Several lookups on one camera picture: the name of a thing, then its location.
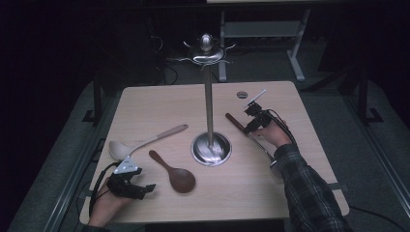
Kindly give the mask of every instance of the person's left hand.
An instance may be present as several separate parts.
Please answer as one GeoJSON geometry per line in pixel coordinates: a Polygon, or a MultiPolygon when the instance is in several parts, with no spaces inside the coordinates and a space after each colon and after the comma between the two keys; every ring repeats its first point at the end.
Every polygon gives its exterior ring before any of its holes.
{"type": "Polygon", "coordinates": [[[94,204],[88,225],[105,227],[124,206],[133,202],[132,198],[119,197],[114,195],[106,185],[109,178],[105,179],[102,187],[97,193],[97,200],[94,204]]]}

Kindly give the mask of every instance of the metal base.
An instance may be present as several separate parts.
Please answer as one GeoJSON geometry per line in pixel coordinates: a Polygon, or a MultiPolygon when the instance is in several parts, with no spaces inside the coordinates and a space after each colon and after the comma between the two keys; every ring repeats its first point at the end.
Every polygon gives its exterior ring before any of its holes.
{"type": "Polygon", "coordinates": [[[214,132],[214,145],[209,145],[208,132],[199,134],[190,146],[193,158],[205,166],[218,166],[226,162],[232,152],[229,139],[218,132],[214,132]]]}

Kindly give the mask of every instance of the sleeve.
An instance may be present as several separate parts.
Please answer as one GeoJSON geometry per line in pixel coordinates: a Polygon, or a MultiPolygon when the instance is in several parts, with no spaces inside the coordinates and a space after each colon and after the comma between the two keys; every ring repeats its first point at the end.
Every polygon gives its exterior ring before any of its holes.
{"type": "Polygon", "coordinates": [[[278,147],[275,158],[295,231],[353,231],[327,183],[307,164],[297,146],[278,147]]]}
{"type": "Polygon", "coordinates": [[[100,227],[95,227],[91,225],[84,225],[81,229],[81,232],[109,232],[110,230],[100,228],[100,227]]]}

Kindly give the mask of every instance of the white spoon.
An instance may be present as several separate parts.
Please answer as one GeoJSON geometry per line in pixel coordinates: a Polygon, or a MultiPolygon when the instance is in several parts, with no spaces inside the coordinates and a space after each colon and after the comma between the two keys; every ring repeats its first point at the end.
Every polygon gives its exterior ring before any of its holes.
{"type": "Polygon", "coordinates": [[[145,141],[143,141],[143,142],[141,142],[141,143],[139,143],[139,144],[136,144],[136,145],[134,145],[134,146],[132,146],[132,147],[128,147],[128,146],[126,146],[126,145],[124,145],[124,144],[122,144],[122,143],[120,143],[120,142],[117,142],[117,141],[109,141],[108,151],[109,151],[109,154],[111,155],[111,157],[112,157],[113,159],[115,159],[115,160],[123,160],[123,159],[125,159],[127,156],[130,156],[130,155],[133,153],[133,151],[135,151],[136,149],[138,149],[138,148],[140,148],[140,147],[142,147],[142,146],[145,146],[145,145],[147,145],[148,143],[151,143],[151,142],[157,141],[157,140],[159,140],[159,139],[165,138],[165,137],[167,137],[167,136],[169,136],[169,135],[171,135],[171,134],[174,134],[174,133],[183,131],[183,130],[185,130],[185,129],[187,129],[187,128],[188,128],[188,125],[187,125],[187,124],[180,125],[180,126],[175,127],[175,128],[173,128],[173,129],[171,129],[171,130],[167,130],[167,131],[165,131],[165,132],[162,132],[162,133],[160,133],[160,134],[158,134],[158,135],[156,135],[156,136],[154,136],[154,137],[148,138],[147,140],[145,140],[145,141]]]}

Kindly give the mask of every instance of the wooden table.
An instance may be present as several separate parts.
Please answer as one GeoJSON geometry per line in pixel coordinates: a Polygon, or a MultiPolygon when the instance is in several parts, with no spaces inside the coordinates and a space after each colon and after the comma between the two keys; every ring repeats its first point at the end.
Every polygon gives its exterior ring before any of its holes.
{"type": "MultiPolygon", "coordinates": [[[[114,221],[288,218],[282,180],[270,172],[264,152],[225,118],[225,113],[230,113],[245,126],[252,118],[244,112],[243,104],[262,89],[267,92],[257,102],[264,109],[274,109],[287,122],[307,162],[328,183],[335,183],[335,174],[292,82],[213,84],[214,131],[224,134],[232,143],[229,160],[215,167],[199,164],[190,153],[193,139],[207,130],[204,85],[132,87],[124,91],[119,102],[92,187],[101,171],[114,161],[108,153],[108,141],[132,145],[181,124],[188,124],[189,128],[132,154],[132,159],[142,168],[141,175],[132,180],[133,183],[143,187],[157,186],[144,200],[135,200],[121,211],[114,221]],[[249,97],[239,99],[239,91],[246,91],[249,97]],[[195,189],[185,194],[175,192],[166,170],[149,157],[150,150],[157,151],[170,166],[191,171],[196,178],[195,189]]],[[[258,140],[274,153],[274,146],[258,140]]],[[[334,194],[346,215],[349,209],[341,190],[334,190],[334,194]]],[[[80,220],[88,221],[88,200],[80,220]]]]}

